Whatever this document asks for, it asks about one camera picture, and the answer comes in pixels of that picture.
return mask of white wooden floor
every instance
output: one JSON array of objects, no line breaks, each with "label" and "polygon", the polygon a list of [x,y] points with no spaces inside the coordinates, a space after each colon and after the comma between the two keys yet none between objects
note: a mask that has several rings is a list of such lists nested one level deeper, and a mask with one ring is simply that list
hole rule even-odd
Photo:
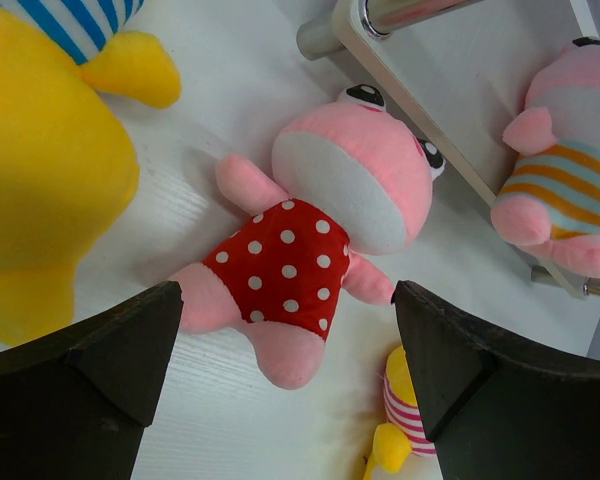
[{"label": "white wooden floor", "polygon": [[[183,97],[166,112],[109,99],[137,146],[141,185],[80,268],[77,319],[201,259],[243,219],[214,185],[217,159],[233,150],[266,170],[271,140],[285,122],[360,80],[330,60],[310,63],[296,49],[298,26],[331,3],[146,2],[132,26],[156,33],[172,52]],[[345,70],[357,71],[355,65]],[[417,281],[517,333],[586,354],[600,300],[573,300],[531,285],[528,265],[499,241],[485,208],[448,171],[436,184],[421,237],[377,265],[393,280]],[[180,335],[134,480],[361,478],[362,456],[382,420],[379,372],[398,341],[392,309],[343,293],[318,376],[305,389],[286,392],[262,378],[237,333]],[[407,463],[398,478],[441,478],[435,460]]]}]

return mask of yellow duck plush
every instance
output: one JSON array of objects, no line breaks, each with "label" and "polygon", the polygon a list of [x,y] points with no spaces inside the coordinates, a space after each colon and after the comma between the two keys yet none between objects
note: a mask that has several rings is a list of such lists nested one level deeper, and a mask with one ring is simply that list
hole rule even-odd
[{"label": "yellow duck plush", "polygon": [[434,445],[424,435],[406,354],[401,346],[387,359],[383,396],[387,421],[376,427],[363,480],[372,480],[376,466],[388,473],[398,473],[411,453],[423,457],[436,455]]},{"label": "yellow duck plush", "polygon": [[141,5],[0,0],[2,343],[71,322],[76,267],[137,189],[131,140],[94,89],[157,108],[179,97],[158,40],[117,33]]}]

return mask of striped shirt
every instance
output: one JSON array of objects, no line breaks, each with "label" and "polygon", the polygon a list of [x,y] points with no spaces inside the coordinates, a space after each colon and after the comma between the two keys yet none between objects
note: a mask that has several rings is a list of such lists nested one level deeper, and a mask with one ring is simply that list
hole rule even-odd
[{"label": "striped shirt", "polygon": [[391,390],[389,379],[384,377],[384,405],[387,421],[393,423],[411,441],[414,454],[430,457],[436,454],[436,448],[424,435],[424,427],[417,406],[409,405],[398,398]]},{"label": "striped shirt", "polygon": [[551,238],[600,235],[600,151],[562,141],[518,160],[498,200],[528,195],[542,201],[552,222]]},{"label": "striped shirt", "polygon": [[104,48],[144,0],[0,0],[0,7],[38,27],[78,65]]}]

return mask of pink striped shirt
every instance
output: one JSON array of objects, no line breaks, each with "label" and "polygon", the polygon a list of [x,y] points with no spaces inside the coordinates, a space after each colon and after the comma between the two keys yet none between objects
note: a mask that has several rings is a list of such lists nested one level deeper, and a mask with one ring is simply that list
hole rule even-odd
[{"label": "pink striped shirt", "polygon": [[387,421],[402,430],[411,441],[413,453],[423,457],[436,454],[433,443],[429,442],[424,435],[420,410],[414,405],[400,400],[391,390],[389,380],[384,377],[384,405],[387,412]]}]

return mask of plush toy arm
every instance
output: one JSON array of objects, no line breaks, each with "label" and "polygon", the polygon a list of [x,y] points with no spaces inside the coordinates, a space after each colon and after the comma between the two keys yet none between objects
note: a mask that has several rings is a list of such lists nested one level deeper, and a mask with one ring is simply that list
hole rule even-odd
[{"label": "plush toy arm", "polygon": [[351,252],[343,288],[358,300],[372,305],[390,305],[394,288],[391,280],[369,260]]},{"label": "plush toy arm", "polygon": [[81,66],[82,78],[95,90],[166,108],[180,97],[180,75],[160,41],[151,34],[119,32]]},{"label": "plush toy arm", "polygon": [[516,152],[525,156],[536,155],[558,143],[552,128],[549,110],[546,107],[532,107],[509,124],[502,138]]},{"label": "plush toy arm", "polygon": [[373,436],[373,459],[388,473],[398,473],[411,454],[411,442],[393,423],[382,423]]},{"label": "plush toy arm", "polygon": [[289,198],[277,183],[248,159],[229,155],[216,166],[222,194],[250,215],[257,215]]}]

